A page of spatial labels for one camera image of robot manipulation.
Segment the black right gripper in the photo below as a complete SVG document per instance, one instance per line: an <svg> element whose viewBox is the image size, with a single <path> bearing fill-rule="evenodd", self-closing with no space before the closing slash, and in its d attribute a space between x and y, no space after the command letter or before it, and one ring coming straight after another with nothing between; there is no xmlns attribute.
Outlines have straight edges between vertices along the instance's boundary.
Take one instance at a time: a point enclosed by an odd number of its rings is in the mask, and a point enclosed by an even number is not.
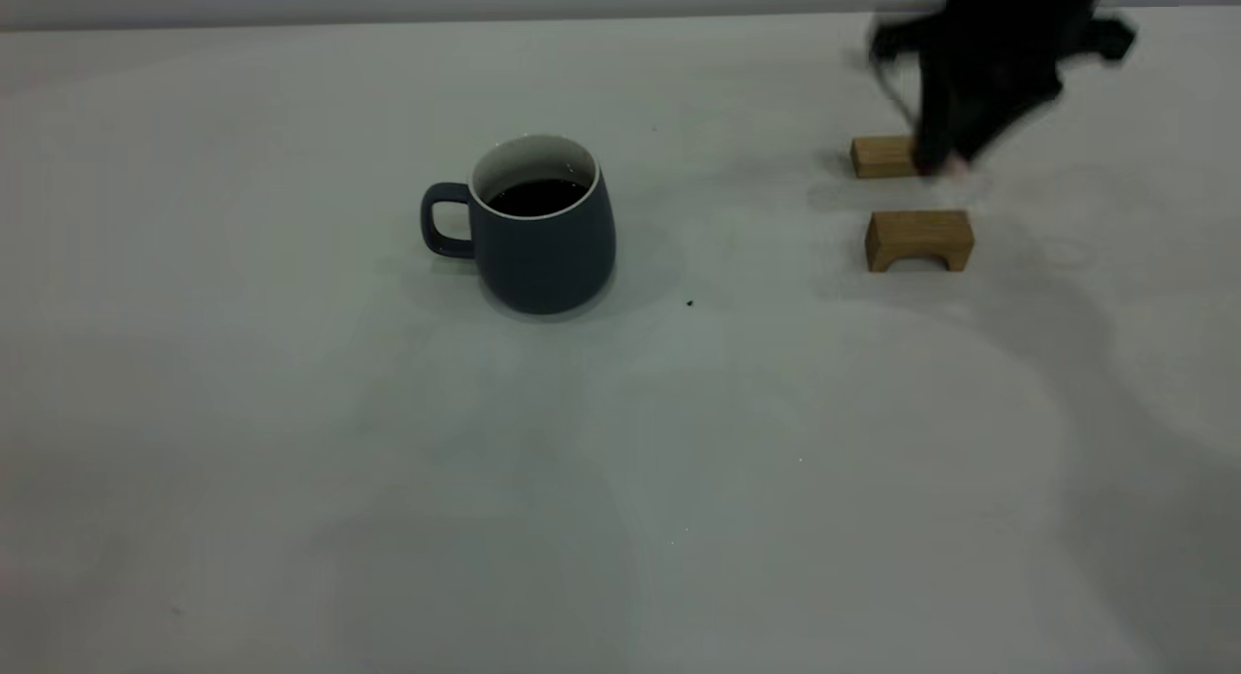
<svg viewBox="0 0 1241 674"><path fill-rule="evenodd" d="M1136 27L1119 16L1100 16L1098 1L944 0L923 16L877 24L869 42L872 61L918 60L911 163L920 176L969 173L1005 132L1059 101L1061 61L1126 60Z"/></svg>

